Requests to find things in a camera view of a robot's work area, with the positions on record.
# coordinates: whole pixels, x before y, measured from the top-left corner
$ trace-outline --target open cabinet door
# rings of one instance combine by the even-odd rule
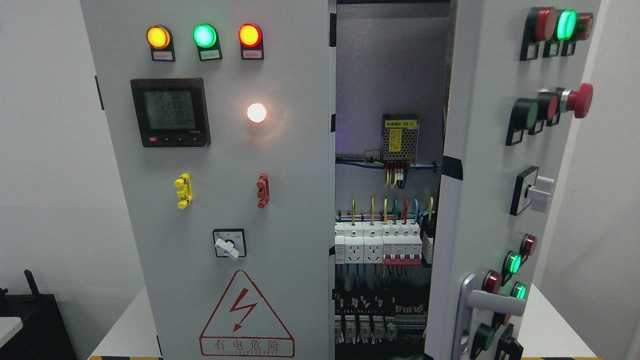
[[[516,316],[531,285],[535,245],[545,241],[571,121],[585,117],[591,102],[593,89],[580,81],[599,5],[452,4],[428,359],[517,358]],[[515,326],[503,325],[509,322]]]

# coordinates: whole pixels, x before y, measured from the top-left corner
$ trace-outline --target red indicator light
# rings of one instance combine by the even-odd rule
[[[495,270],[489,270],[484,278],[484,282],[482,284],[482,290],[496,294],[500,287],[502,286],[502,274]]]
[[[579,13],[578,24],[575,26],[576,40],[587,40],[593,29],[593,13]]]
[[[542,8],[536,19],[536,41],[549,41],[556,29],[557,14],[554,8]]]
[[[238,38],[246,47],[256,47],[262,41],[262,30],[250,22],[242,25],[238,30]]]
[[[593,85],[583,83],[580,90],[572,90],[566,100],[566,109],[573,111],[576,119],[582,119],[587,116],[591,108],[591,99],[593,98]]]
[[[530,256],[533,255],[533,252],[536,250],[536,244],[538,242],[538,238],[531,235],[526,234],[524,239],[522,240],[522,244],[520,245],[520,255]]]

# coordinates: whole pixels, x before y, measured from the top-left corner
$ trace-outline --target warning triangle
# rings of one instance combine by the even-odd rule
[[[204,356],[293,357],[294,339],[244,270],[234,273],[200,335]]]

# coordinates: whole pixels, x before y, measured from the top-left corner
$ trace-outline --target green indicator light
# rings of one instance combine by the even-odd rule
[[[193,40],[197,46],[212,47],[218,40],[218,34],[211,25],[200,24],[193,29]]]
[[[522,256],[516,252],[511,251],[507,255],[507,260],[504,263],[504,268],[509,274],[515,274],[520,269],[520,263],[522,262]]]
[[[578,15],[575,10],[566,9],[563,10],[558,18],[557,37],[558,40],[568,40],[573,35],[575,30],[575,23],[577,22]]]
[[[518,299],[524,299],[524,296],[527,294],[527,286],[522,284],[521,282],[516,282],[513,286],[513,290],[511,290],[511,296],[516,297]]]

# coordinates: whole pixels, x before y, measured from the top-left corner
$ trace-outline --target emergency stop button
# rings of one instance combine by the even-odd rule
[[[587,116],[593,98],[593,85],[583,83],[576,90],[563,90],[560,97],[560,112],[573,111],[576,119]]]

